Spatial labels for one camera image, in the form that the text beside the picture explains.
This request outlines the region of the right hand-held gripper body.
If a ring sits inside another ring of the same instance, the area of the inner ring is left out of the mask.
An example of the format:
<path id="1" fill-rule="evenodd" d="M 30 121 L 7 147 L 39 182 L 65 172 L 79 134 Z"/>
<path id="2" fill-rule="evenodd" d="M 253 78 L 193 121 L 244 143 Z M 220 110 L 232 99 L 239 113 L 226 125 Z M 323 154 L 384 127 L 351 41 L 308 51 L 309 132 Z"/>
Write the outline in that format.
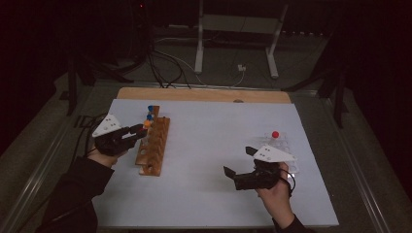
<path id="1" fill-rule="evenodd" d="M 281 162 L 275 161 L 274 149 L 262 146 L 257 149 L 257 153 L 252 158 L 255 170 L 247 174 L 236 174 L 234 177 L 235 188 L 237 190 L 270 189 L 281 179 Z"/>

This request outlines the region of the wooden table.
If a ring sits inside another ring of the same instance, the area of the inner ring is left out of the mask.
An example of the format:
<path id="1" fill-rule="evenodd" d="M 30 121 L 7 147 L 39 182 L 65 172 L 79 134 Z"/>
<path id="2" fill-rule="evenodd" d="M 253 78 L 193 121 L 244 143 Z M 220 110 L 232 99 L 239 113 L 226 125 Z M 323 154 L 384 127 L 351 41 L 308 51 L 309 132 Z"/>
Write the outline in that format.
<path id="1" fill-rule="evenodd" d="M 289 104 L 283 91 L 122 87 L 118 99 Z"/>

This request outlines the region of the person's right hand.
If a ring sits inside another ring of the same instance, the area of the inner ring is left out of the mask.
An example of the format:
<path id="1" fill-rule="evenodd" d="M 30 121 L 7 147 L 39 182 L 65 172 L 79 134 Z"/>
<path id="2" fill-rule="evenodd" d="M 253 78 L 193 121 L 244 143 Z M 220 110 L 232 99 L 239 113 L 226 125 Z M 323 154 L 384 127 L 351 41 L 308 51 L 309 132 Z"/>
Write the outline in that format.
<path id="1" fill-rule="evenodd" d="M 286 163 L 281 163 L 280 169 L 281 179 L 270 189 L 257 189 L 257 196 L 279 227 L 285 229 L 293 222 L 294 213 L 290 203 L 289 167 Z"/>

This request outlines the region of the person's left hand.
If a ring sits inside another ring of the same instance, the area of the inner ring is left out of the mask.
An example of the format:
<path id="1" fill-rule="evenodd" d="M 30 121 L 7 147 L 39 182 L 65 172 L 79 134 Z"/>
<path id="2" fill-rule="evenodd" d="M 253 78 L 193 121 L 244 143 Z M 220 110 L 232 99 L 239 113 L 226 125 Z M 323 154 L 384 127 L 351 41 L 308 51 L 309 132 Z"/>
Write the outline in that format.
<path id="1" fill-rule="evenodd" d="M 118 163 L 118 160 L 125 155 L 125 151 L 116 155 L 106 155 L 101 153 L 98 149 L 93 149 L 86 157 L 103 166 L 112 168 Z"/>

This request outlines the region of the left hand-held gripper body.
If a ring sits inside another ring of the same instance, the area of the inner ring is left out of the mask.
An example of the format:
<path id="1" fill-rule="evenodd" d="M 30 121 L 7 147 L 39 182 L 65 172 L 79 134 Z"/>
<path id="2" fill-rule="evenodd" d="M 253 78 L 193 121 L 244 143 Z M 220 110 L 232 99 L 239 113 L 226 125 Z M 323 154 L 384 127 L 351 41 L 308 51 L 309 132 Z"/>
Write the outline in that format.
<path id="1" fill-rule="evenodd" d="M 114 156 L 135 146 L 136 127 L 123 127 L 114 115 L 107 114 L 93 131 L 92 138 L 101 153 Z"/>

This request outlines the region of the grey metal rail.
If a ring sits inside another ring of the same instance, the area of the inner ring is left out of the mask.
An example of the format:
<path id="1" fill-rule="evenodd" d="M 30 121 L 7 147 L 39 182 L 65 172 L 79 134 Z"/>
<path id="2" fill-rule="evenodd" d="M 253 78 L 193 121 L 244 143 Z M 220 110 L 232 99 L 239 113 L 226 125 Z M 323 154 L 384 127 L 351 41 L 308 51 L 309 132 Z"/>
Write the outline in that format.
<path id="1" fill-rule="evenodd" d="M 343 148 L 343 156 L 349 164 L 349 170 L 351 176 L 356 184 L 357 190 L 362 199 L 363 205 L 365 206 L 369 218 L 375 228 L 376 233 L 392 233 L 386 222 L 382 211 L 377 203 L 374 193 L 372 192 L 366 177 L 364 176 L 359 162 L 356 159 L 354 151 L 350 147 L 350 143 L 341 128 L 337 126 L 333 118 L 333 105 L 330 100 L 321 100 L 324 109 L 326 111 L 327 118 L 331 123 L 334 133 L 336 134 L 341 147 Z"/>
<path id="2" fill-rule="evenodd" d="M 85 101 L 81 96 L 69 112 L 66 101 L 53 97 L 0 157 L 0 233 L 37 225 L 36 211 L 72 159 Z"/>

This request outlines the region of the wooden test tube rack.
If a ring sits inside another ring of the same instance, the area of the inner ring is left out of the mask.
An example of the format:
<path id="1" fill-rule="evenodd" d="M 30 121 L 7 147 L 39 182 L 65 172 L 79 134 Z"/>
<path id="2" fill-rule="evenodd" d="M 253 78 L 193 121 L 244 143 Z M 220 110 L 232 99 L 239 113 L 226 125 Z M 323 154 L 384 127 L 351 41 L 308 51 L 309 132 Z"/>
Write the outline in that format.
<path id="1" fill-rule="evenodd" d="M 140 167 L 141 176 L 159 177 L 166 148 L 170 118 L 159 115 L 159 106 L 154 106 L 154 121 L 148 129 L 148 142 L 140 142 L 135 164 Z"/>

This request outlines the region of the white metal stand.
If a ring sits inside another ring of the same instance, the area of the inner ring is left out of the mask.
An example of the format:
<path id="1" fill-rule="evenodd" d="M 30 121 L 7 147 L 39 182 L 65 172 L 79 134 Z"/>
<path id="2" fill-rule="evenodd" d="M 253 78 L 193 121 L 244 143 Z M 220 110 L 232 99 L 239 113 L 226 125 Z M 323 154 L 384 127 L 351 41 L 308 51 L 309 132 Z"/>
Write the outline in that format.
<path id="1" fill-rule="evenodd" d="M 272 42 L 265 48 L 265 55 L 270 77 L 273 79 L 278 79 L 279 71 L 276 65 L 274 52 L 280 38 L 288 8 L 289 5 L 287 3 L 282 3 L 280 13 L 274 18 L 231 16 L 228 13 L 223 15 L 213 15 L 204 13 L 204 0 L 199 0 L 197 48 L 194 60 L 194 73 L 202 73 L 204 55 L 203 33 L 205 30 L 214 30 L 218 32 L 246 32 L 272 35 Z"/>

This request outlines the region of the black tripod stand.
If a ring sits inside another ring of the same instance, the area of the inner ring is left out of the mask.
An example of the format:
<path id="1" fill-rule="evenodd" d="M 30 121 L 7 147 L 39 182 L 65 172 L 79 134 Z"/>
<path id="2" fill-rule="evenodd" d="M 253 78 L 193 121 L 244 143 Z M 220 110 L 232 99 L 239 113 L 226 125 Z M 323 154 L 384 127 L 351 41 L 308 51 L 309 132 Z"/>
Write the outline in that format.
<path id="1" fill-rule="evenodd" d="M 333 119 L 337 126 L 342 128 L 347 68 L 342 50 L 339 48 L 338 38 L 333 33 L 329 37 L 311 75 L 299 83 L 283 88 L 283 91 L 295 92 L 311 83 L 322 80 L 323 82 L 317 90 L 317 95 L 320 98 L 329 98 L 331 94 L 334 94 Z"/>
<path id="2" fill-rule="evenodd" d="M 69 53 L 67 56 L 68 90 L 62 95 L 62 98 L 68 101 L 68 116 L 74 113 L 78 104 L 77 79 L 80 79 L 85 85 L 94 85 L 95 77 L 92 74 L 92 69 L 96 69 L 120 83 L 131 83 L 131 80 L 124 78 L 88 55 Z"/>

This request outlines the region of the white table board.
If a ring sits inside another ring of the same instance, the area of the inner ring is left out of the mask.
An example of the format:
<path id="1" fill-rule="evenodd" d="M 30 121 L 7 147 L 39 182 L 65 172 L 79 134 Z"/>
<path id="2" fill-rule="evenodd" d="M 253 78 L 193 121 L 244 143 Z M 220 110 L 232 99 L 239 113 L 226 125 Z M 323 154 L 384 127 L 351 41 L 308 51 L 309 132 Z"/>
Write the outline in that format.
<path id="1" fill-rule="evenodd" d="M 261 228 L 270 215 L 252 190 L 238 190 L 223 172 L 249 173 L 259 148 L 275 130 L 287 136 L 297 161 L 292 208 L 307 226 L 338 223 L 325 183 L 292 104 L 161 101 L 171 123 L 162 171 L 146 177 L 130 150 L 115 165 L 104 193 L 93 200 L 101 227 Z"/>

